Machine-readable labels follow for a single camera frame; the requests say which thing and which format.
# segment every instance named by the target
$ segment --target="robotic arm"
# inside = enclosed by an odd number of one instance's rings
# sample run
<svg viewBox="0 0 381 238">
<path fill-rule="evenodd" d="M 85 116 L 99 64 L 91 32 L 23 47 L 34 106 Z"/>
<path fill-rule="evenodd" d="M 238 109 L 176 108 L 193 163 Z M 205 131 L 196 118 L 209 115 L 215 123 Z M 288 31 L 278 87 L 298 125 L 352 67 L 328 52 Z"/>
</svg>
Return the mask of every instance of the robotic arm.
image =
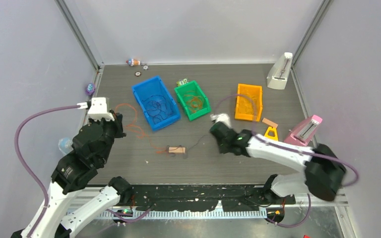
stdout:
<svg viewBox="0 0 381 238">
<path fill-rule="evenodd" d="M 293 168 L 298 173 L 292 175 L 271 175 L 263 187 L 263 196 L 270 202 L 291 194 L 311 193 L 325 200 L 333 201 L 346 173 L 345 167 L 303 152 L 336 157 L 329 147 L 320 144 L 317 148 L 295 146 L 270 140 L 261 134 L 253 135 L 250 130 L 235 132 L 227 114 L 211 115 L 214 125 L 210 133 L 217 140 L 221 154 L 233 153 L 247 157 L 262 158 Z M 277 148 L 271 144 L 299 153 Z"/>
<path fill-rule="evenodd" d="M 106 164 L 115 138 L 126 136 L 122 114 L 109 111 L 106 98 L 93 98 L 79 105 L 80 109 L 89 109 L 89 123 L 73 138 L 73 151 L 59 160 L 52 174 L 49 205 L 44 216 L 33 229 L 42 212 L 43 201 L 31 223 L 14 232 L 11 238 L 72 238 L 105 209 L 131 198 L 131 185 L 121 177 L 113 178 L 98 196 L 66 215 L 71 202 Z"/>
</svg>

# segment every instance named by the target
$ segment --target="plastic bin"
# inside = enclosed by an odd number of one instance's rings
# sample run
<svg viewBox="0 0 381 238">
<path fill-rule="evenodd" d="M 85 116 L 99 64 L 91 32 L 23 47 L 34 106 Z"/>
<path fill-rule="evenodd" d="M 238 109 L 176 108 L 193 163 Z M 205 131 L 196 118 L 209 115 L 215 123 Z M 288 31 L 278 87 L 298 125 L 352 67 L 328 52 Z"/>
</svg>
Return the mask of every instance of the plastic bin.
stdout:
<svg viewBox="0 0 381 238">
<path fill-rule="evenodd" d="M 251 98 L 256 105 L 256 121 L 260 121 L 260 115 L 262 113 L 262 87 L 257 85 L 248 85 L 239 83 L 237 87 L 237 93 L 243 94 Z M 253 120 L 254 111 L 252 109 L 252 103 L 244 98 L 237 97 L 236 101 L 236 113 L 235 119 L 239 120 Z"/>
<path fill-rule="evenodd" d="M 189 120 L 195 120 L 211 111 L 208 98 L 196 81 L 191 81 L 175 88 L 175 92 L 177 101 L 182 105 Z"/>
<path fill-rule="evenodd" d="M 153 131 L 180 119 L 179 108 L 159 76 L 132 86 L 132 91 Z"/>
</svg>

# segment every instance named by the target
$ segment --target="white panel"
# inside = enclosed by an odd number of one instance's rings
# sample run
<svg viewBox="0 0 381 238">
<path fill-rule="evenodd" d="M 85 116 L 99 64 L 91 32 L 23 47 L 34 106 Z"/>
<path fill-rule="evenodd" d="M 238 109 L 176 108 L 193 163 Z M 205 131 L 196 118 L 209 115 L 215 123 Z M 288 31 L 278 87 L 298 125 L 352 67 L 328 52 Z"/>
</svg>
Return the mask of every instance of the white panel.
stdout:
<svg viewBox="0 0 381 238">
<path fill-rule="evenodd" d="M 322 0 L 71 0 L 105 64 L 275 62 Z"/>
<path fill-rule="evenodd" d="M 0 0 L 0 238 L 33 219 L 43 201 L 14 150 L 14 134 L 28 116 L 87 99 L 94 69 L 53 0 Z M 62 157 L 58 140 L 77 133 L 83 110 L 41 116 L 21 131 L 21 152 L 50 182 Z"/>
<path fill-rule="evenodd" d="M 296 72 L 318 141 L 360 171 L 346 189 L 360 237 L 381 237 L 381 1 L 334 1 Z"/>
</svg>

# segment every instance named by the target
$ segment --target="yellow basket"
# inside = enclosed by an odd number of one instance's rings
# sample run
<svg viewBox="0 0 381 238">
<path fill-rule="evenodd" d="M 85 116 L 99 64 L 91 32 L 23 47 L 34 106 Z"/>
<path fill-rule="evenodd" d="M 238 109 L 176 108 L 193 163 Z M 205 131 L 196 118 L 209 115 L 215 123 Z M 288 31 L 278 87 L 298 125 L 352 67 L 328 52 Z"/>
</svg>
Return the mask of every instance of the yellow basket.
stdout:
<svg viewBox="0 0 381 238">
<path fill-rule="evenodd" d="M 260 121 L 260 114 L 262 113 L 262 87 L 239 83 L 237 93 L 246 95 L 254 101 L 256 105 L 256 121 Z M 239 96 L 237 97 L 234 118 L 239 120 L 254 119 L 252 103 L 248 99 Z"/>
</svg>

